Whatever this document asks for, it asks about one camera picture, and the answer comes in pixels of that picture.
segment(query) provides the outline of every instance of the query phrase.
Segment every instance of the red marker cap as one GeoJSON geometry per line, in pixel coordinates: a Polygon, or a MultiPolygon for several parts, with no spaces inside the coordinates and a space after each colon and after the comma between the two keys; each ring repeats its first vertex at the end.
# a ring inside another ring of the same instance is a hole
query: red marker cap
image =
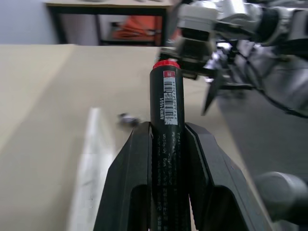
{"type": "Polygon", "coordinates": [[[159,61],[159,62],[155,63],[155,65],[153,66],[153,69],[155,69],[159,66],[175,66],[176,68],[180,69],[179,64],[177,62],[171,61],[171,60],[159,61]]]}

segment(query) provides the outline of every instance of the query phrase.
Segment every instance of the wooden table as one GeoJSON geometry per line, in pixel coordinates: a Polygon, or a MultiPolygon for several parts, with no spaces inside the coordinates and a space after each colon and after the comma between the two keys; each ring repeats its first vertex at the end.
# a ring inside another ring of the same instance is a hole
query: wooden table
{"type": "MultiPolygon", "coordinates": [[[[117,115],[150,120],[157,48],[2,45],[0,51],[0,230],[64,230],[90,108],[102,109],[115,157],[131,132],[119,127],[117,115]]],[[[200,116],[205,91],[202,79],[184,80],[186,122],[215,136],[258,198],[216,102],[200,116]]]]}
{"type": "MultiPolygon", "coordinates": [[[[99,15],[148,15],[161,16],[161,39],[159,46],[166,44],[166,26],[167,26],[167,10],[173,4],[170,0],[162,0],[161,2],[155,0],[105,0],[102,2],[90,2],[81,0],[48,0],[45,2],[51,14],[51,19],[54,24],[59,44],[67,44],[67,40],[63,23],[61,22],[61,14],[93,14],[95,15],[95,26],[97,33],[98,45],[102,44],[101,39],[101,25],[99,15]]],[[[139,41],[113,42],[113,45],[123,44],[136,45],[139,41]]]]}

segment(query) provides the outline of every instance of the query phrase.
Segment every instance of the black metal frame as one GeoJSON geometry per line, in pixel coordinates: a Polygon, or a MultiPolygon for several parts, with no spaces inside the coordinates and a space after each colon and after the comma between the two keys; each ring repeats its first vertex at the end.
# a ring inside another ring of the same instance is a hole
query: black metal frame
{"type": "Polygon", "coordinates": [[[162,31],[161,40],[158,46],[166,45],[166,26],[167,26],[167,8],[144,8],[144,7],[101,7],[101,6],[53,6],[47,5],[50,12],[52,23],[55,27],[59,44],[67,44],[68,40],[65,34],[63,24],[61,22],[60,14],[92,14],[95,16],[95,26],[97,33],[98,45],[103,45],[104,43],[113,43],[113,45],[138,45],[138,41],[104,41],[101,39],[101,27],[98,15],[146,15],[146,16],[161,16],[162,17],[162,31]]]}

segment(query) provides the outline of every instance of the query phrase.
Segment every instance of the white label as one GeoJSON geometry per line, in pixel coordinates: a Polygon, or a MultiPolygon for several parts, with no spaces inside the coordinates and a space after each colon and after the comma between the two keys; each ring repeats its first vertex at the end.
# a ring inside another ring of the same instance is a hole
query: white label
{"type": "Polygon", "coordinates": [[[164,71],[164,110],[165,124],[178,125],[175,72],[164,71]]]}

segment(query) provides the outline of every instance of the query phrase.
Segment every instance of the barcode label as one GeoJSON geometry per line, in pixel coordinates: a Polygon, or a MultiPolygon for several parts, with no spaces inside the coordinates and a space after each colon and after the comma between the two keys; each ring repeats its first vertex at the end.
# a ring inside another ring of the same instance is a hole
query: barcode label
{"type": "Polygon", "coordinates": [[[164,78],[164,110],[165,110],[165,124],[178,125],[175,76],[164,78]]]}

